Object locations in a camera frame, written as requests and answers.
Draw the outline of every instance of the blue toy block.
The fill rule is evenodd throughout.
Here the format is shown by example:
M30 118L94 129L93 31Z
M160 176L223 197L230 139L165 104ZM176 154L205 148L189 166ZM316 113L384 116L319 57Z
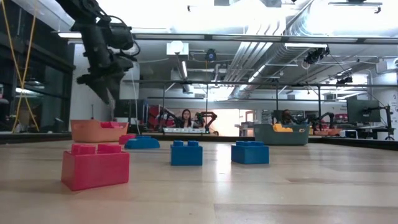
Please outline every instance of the blue toy block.
M125 149L158 149L160 148L159 141L150 136L136 136L135 139L130 139L124 145Z
M170 164L172 166L202 166L203 148L197 141L188 141L186 146L183 141L174 141L170 146L172 153Z
M231 160L240 164L269 164L269 148L260 141L236 141Z

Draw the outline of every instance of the pink toy block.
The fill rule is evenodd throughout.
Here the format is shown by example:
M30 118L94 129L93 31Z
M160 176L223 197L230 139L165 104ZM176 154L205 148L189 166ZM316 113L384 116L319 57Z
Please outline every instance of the pink toy block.
M72 147L72 152L78 154L63 152L61 181L70 190L85 190L129 182L129 153L116 152L116 147L108 145L101 146L102 150L98 154L91 154L95 146L82 146L84 145Z
M122 147L116 144L99 144L98 154L121 153Z
M72 155L89 155L95 154L95 146L84 144L73 144Z
M127 135L122 135L119 138L119 144L125 145L128 140L130 139L135 139L136 135L135 134L127 134Z

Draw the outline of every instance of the orange bin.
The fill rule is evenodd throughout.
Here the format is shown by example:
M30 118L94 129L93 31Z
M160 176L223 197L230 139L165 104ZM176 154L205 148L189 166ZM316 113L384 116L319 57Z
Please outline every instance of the orange bin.
M128 123L101 122L94 119L71 120L72 139L75 142L113 142L127 134Z

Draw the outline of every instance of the ductwork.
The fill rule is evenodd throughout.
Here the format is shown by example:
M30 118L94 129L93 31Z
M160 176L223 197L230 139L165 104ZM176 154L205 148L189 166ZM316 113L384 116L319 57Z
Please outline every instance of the ductwork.
M303 10L300 16L298 16L297 20L286 29L286 35L295 35L295 36L314 36L314 35L325 35L325 34L314 34L309 32L306 29L306 23L308 18L308 12L310 10L311 5L308 5L307 8ZM284 67L263 67L267 64L288 64L295 61L301 55L305 54L308 51L308 48L302 47L285 47L284 44L272 44L266 53L262 55L262 57L258 60L258 63L254 66L255 71L262 70L261 73L254 73L251 76L250 82L264 82L264 76L271 77L277 75L280 71L284 69ZM245 98L249 96L250 91L255 90L258 85L242 85L236 87L231 96L237 98Z

